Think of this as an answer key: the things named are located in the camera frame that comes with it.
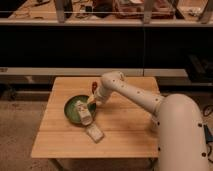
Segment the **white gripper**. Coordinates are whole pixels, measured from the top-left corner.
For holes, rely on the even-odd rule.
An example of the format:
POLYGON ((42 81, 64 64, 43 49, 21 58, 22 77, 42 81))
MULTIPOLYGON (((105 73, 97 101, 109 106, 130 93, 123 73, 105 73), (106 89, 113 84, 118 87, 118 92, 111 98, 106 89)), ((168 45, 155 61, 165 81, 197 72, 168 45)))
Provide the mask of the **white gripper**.
POLYGON ((94 92, 94 95, 90 95, 87 99, 87 104, 96 103, 98 106, 104 105, 110 97, 108 91, 97 88, 94 92))

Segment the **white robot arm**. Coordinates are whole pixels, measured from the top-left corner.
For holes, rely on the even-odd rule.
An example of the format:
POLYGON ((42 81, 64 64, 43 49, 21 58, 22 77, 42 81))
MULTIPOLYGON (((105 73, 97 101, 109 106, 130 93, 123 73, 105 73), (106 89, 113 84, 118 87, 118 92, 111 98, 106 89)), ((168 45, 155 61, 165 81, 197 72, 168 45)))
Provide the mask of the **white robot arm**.
POLYGON ((124 81, 120 71, 104 73, 88 102, 106 103, 113 92, 149 112, 158 134, 158 171, 210 171, 204 124, 197 103, 184 94, 162 96, 124 81))

